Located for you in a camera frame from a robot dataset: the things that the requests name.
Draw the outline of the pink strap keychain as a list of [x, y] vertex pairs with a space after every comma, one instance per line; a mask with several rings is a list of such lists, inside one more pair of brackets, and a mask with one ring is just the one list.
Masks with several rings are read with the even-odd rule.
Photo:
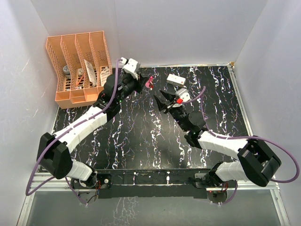
[[147, 87], [150, 90], [153, 90], [153, 76], [151, 76], [145, 83], [145, 87]]

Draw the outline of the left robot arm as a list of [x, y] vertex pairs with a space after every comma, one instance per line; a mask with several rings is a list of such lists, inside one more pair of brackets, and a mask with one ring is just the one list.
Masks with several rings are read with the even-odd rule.
[[108, 123], [120, 111], [121, 102], [133, 92], [140, 93], [149, 80], [146, 75], [135, 79], [122, 72], [121, 81], [108, 76], [103, 90], [93, 105], [76, 121], [53, 135], [40, 138], [37, 162], [56, 179], [70, 177], [92, 188], [97, 183], [97, 172], [91, 166], [71, 158], [75, 147], [97, 128]]

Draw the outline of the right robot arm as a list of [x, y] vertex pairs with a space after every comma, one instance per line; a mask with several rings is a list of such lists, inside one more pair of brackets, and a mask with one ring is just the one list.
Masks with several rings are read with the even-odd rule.
[[203, 187], [220, 187], [230, 180], [251, 181], [265, 187], [282, 162], [265, 141], [253, 136], [237, 138], [220, 135], [206, 127], [200, 110], [187, 112], [184, 102], [190, 100], [186, 89], [175, 93], [161, 91], [164, 99], [154, 96], [159, 111], [170, 114], [186, 133], [187, 143], [195, 148], [216, 151], [235, 159], [234, 162], [219, 162], [203, 177], [193, 177], [192, 183]]

